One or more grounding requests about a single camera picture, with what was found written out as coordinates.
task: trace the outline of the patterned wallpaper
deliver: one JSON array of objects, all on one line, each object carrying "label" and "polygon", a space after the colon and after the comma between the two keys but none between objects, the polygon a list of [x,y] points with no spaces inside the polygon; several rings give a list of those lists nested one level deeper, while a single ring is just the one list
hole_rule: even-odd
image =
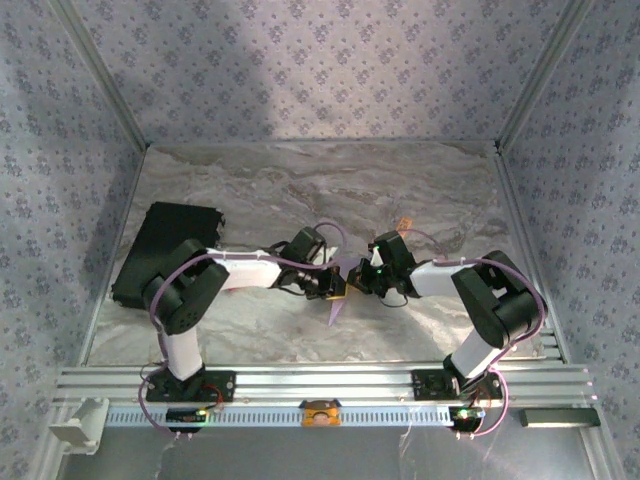
[{"label": "patterned wallpaper", "polygon": [[0,478],[25,478],[56,367],[76,361],[132,173],[47,3],[0,13]]},{"label": "patterned wallpaper", "polygon": [[76,0],[151,143],[496,138],[550,0]]},{"label": "patterned wallpaper", "polygon": [[640,478],[640,4],[597,2],[510,165],[577,362]]}]

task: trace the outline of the marble surface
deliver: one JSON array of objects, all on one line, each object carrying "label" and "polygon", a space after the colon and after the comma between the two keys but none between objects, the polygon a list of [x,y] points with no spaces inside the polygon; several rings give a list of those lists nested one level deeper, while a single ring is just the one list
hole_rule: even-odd
[{"label": "marble surface", "polygon": [[[434,235],[453,257],[502,249],[516,258],[498,205],[488,144],[280,143],[151,148],[144,162],[111,276],[155,201],[216,207],[227,224],[223,246],[255,249],[291,239],[304,225],[332,219],[348,231],[348,252],[392,230],[402,216]],[[337,244],[335,232],[324,232]],[[406,239],[416,260],[435,250]],[[471,330],[459,299],[411,300],[386,308],[349,295],[336,324],[329,301],[246,289],[222,292],[198,326],[205,361],[215,363],[441,360]],[[89,365],[159,359],[146,312],[109,296],[97,316]],[[517,356],[541,351],[536,340]]]}]

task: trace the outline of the small orange object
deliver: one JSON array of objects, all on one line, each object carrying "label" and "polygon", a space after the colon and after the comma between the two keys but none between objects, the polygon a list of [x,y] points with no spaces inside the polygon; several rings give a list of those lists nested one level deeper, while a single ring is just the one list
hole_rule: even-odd
[{"label": "small orange object", "polygon": [[340,421],[340,402],[338,400],[306,400],[300,404],[304,409],[303,427],[332,427],[338,426]]},{"label": "small orange object", "polygon": [[[398,222],[398,225],[396,225],[396,230],[406,230],[407,228],[411,228],[411,225],[413,225],[413,220],[409,217],[402,217]],[[400,236],[402,238],[404,238],[406,234],[407,232],[400,232]]]}]

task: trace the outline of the enclosure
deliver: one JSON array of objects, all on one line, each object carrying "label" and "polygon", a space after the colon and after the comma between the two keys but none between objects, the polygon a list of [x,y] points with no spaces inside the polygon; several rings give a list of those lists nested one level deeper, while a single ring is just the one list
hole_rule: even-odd
[{"label": "enclosure", "polygon": [[[235,459],[212,455],[223,478],[640,477],[637,2],[5,5],[0,477],[197,478],[209,449]],[[220,209],[232,250],[332,219],[362,255],[403,218],[452,258],[503,250],[549,305],[505,371],[589,365],[602,427],[508,417],[493,439],[416,428],[410,444],[406,428],[230,429],[188,449],[107,426],[95,456],[63,459],[47,429],[61,372],[128,382],[160,360],[148,315],[110,295],[157,201]],[[416,259],[441,253],[405,240]],[[346,298],[329,326],[330,302],[222,292],[198,327],[203,358],[248,371],[441,362],[472,329],[455,299]],[[266,470],[247,470],[239,445]]]}]

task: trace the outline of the black box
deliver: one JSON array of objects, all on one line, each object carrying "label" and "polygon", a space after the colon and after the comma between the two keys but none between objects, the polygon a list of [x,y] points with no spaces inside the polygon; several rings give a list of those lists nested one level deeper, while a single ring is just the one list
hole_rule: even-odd
[{"label": "black box", "polygon": [[215,208],[156,202],[147,211],[127,259],[111,286],[113,300],[123,307],[144,310],[142,289],[182,242],[198,240],[215,248],[224,215]]}]

